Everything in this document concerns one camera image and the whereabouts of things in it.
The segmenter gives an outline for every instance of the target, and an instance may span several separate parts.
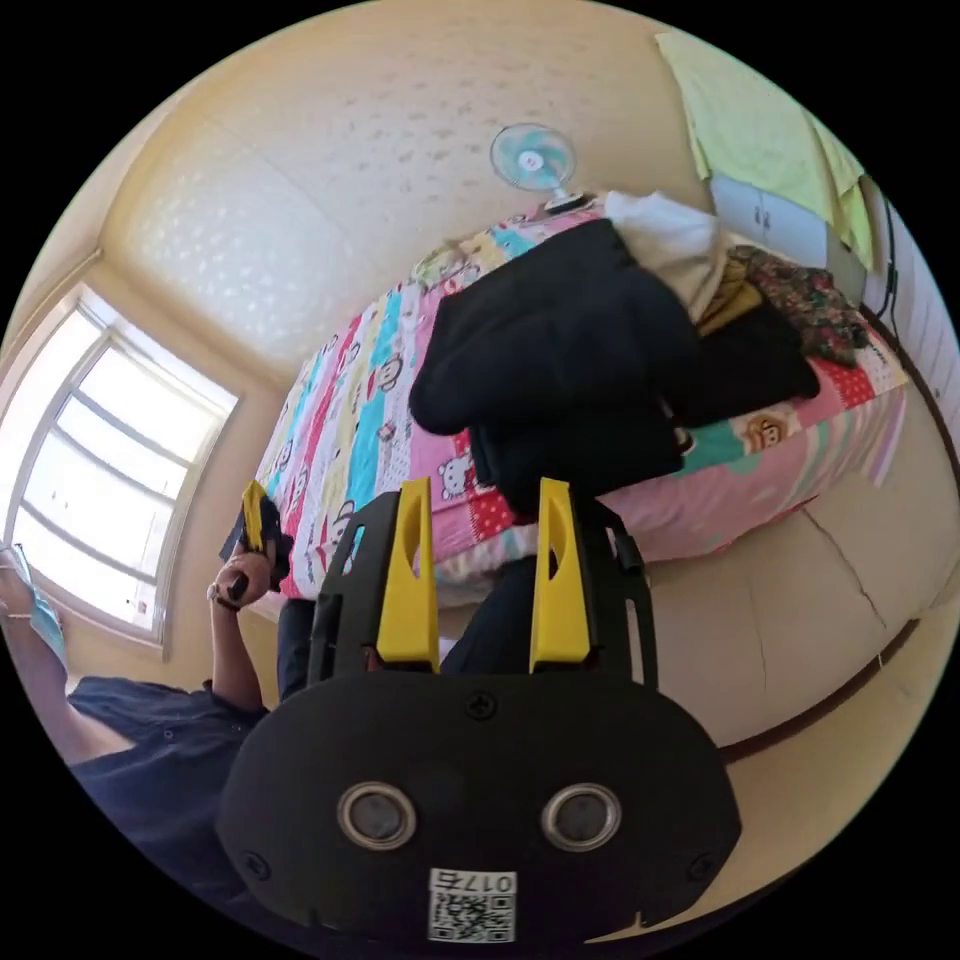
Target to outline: window frame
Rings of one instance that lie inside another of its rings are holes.
[[[11,351],[11,353],[14,354],[13,357],[5,356],[2,360],[0,360],[0,370],[2,370],[3,367],[6,367],[9,361],[12,360],[15,362],[17,356],[19,356],[22,361],[20,364],[17,364],[20,369],[15,374],[15,382],[11,384],[8,381],[8,383],[3,384],[3,388],[0,389],[0,421],[2,421],[3,417],[6,415],[10,403],[16,396],[17,391],[20,388],[20,384],[23,382],[27,372],[33,367],[34,362],[41,356],[45,347],[56,331],[60,329],[62,324],[74,311],[80,313],[86,320],[99,328],[100,334],[73,365],[70,373],[56,388],[50,402],[44,409],[43,414],[41,415],[40,420],[33,431],[33,435],[31,436],[23,462],[20,464],[17,470],[16,480],[10,495],[10,504],[7,514],[5,517],[0,517],[0,523],[3,524],[3,529],[0,532],[2,532],[4,542],[13,542],[13,532],[16,524],[16,518],[19,511],[24,509],[35,522],[46,527],[54,536],[62,540],[64,543],[81,550],[87,556],[105,564],[106,566],[109,566],[111,569],[118,570],[129,576],[135,577],[141,582],[149,583],[154,586],[155,600],[153,622],[150,628],[145,628],[101,610],[96,605],[70,593],[55,581],[50,580],[43,574],[42,571],[38,569],[32,570],[36,587],[56,607],[80,617],[81,619],[91,623],[94,626],[100,627],[111,634],[136,642],[145,647],[152,648],[158,651],[165,659],[168,652],[166,643],[166,625],[168,621],[169,601],[173,587],[173,575],[176,567],[176,557],[179,552],[180,541],[186,525],[187,514],[190,510],[194,495],[199,487],[201,477],[203,476],[203,472],[206,469],[210,456],[213,453],[213,450],[216,447],[224,428],[227,426],[231,417],[233,416],[233,413],[240,402],[240,397],[221,387],[215,381],[210,380],[200,371],[194,370],[189,364],[181,360],[179,357],[176,357],[174,354],[169,354],[169,358],[175,362],[176,366],[179,367],[180,370],[172,372],[165,370],[162,360],[150,356],[150,353],[140,344],[134,343],[133,338],[128,334],[136,334],[137,339],[146,339],[152,343],[153,341],[150,339],[149,335],[144,331],[141,331],[129,320],[120,315],[113,307],[103,301],[92,289],[81,283],[75,286],[67,296],[59,299],[59,301],[53,305],[51,309],[44,311],[43,320],[37,325],[32,333],[25,338],[25,341],[19,345],[20,348]],[[159,344],[156,344],[156,346],[161,353],[168,353],[168,351],[166,351]],[[151,376],[154,379],[159,380],[168,388],[172,387],[185,399],[194,403],[200,409],[203,409],[207,413],[213,415],[213,426],[208,431],[192,462],[179,457],[169,450],[165,450],[155,441],[143,436],[142,434],[139,434],[136,430],[129,427],[122,420],[104,410],[102,407],[96,404],[95,401],[91,400],[89,397],[86,397],[86,395],[80,389],[80,385],[84,377],[86,377],[86,375],[94,368],[101,357],[103,357],[110,350],[119,351],[126,358],[136,363],[146,376]],[[183,373],[185,371],[189,371],[189,373],[193,376],[203,380],[206,383],[209,383],[212,387],[216,388],[216,390],[221,393],[224,399],[229,397],[231,401],[229,406],[221,406],[214,400],[203,396],[199,390],[194,389],[192,384],[185,382],[183,377],[177,375],[178,373]],[[13,373],[13,371],[6,369],[2,370],[2,373],[5,375],[10,375]],[[127,477],[122,473],[122,471],[118,471],[104,463],[95,454],[83,447],[82,444],[78,443],[76,440],[74,440],[74,438],[66,434],[65,431],[62,431],[60,428],[58,428],[56,426],[56,420],[63,410],[64,405],[71,397],[75,398],[78,402],[90,409],[97,416],[101,417],[105,422],[110,424],[110,426],[119,430],[125,436],[132,438],[136,442],[143,444],[145,447],[147,447],[147,449],[158,453],[159,455],[170,459],[172,462],[175,462],[181,466],[184,469],[185,474],[183,483],[180,486],[177,496],[175,498],[171,498],[144,487],[142,484],[139,484],[132,478]],[[57,436],[62,441],[78,448],[81,452],[81,455],[90,459],[91,462],[95,463],[98,467],[107,470],[122,482],[132,486],[134,489],[147,496],[154,497],[171,506],[170,520],[167,524],[166,531],[164,532],[163,544],[160,549],[160,557],[157,563],[155,575],[149,576],[139,570],[128,568],[113,558],[99,553],[87,544],[73,537],[66,530],[60,528],[58,524],[43,516],[36,509],[36,507],[30,505],[25,499],[26,487],[29,483],[37,457],[39,456],[44,441],[48,436],[51,435]]]

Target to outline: pink bedspread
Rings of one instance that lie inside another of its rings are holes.
[[[316,596],[350,515],[408,479],[431,478],[434,560],[441,602],[456,588],[536,550],[535,525],[496,491],[476,485],[466,433],[436,437],[412,420],[407,397],[447,293],[597,207],[536,222],[517,217],[464,241],[467,264],[423,291],[398,284],[304,364],[264,453],[257,479],[295,540],[288,596]],[[903,423],[907,377],[879,337],[848,370],[813,361],[820,395],[691,431],[684,469],[604,499],[649,561],[701,556],[796,509],[841,476],[883,481]],[[629,435],[623,437],[631,442]]]

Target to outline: blue glove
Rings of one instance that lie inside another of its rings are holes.
[[[60,629],[60,620],[53,607],[40,596],[30,576],[30,566],[24,556],[23,547],[14,544],[4,547],[0,544],[0,569],[13,570],[17,576],[30,588],[33,594],[33,608],[29,614],[8,613],[11,619],[27,619],[33,632],[57,655],[57,659],[67,669],[67,647],[63,639],[63,630]]]

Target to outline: hand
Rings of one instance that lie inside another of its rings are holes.
[[[273,555],[272,544],[268,545],[268,556],[261,553],[246,553],[240,544],[237,544],[233,548],[230,559],[223,565],[216,580],[207,590],[207,599],[213,600],[219,596],[226,603],[237,608],[256,603],[270,589]],[[247,578],[247,589],[239,598],[234,599],[227,591],[241,574]]]
[[[33,613],[33,590],[20,578],[17,567],[13,551],[0,550],[0,616],[26,618]]]

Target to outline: yellow cloth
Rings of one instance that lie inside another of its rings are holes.
[[[722,173],[817,214],[867,270],[873,239],[857,159],[792,97],[729,54],[657,34],[680,87],[697,173]]]
[[[720,286],[717,287],[717,292],[697,324],[697,332],[701,337],[715,333],[731,320],[736,320],[748,310],[759,307],[762,299],[760,291],[747,281],[746,266],[734,260],[727,260]]]

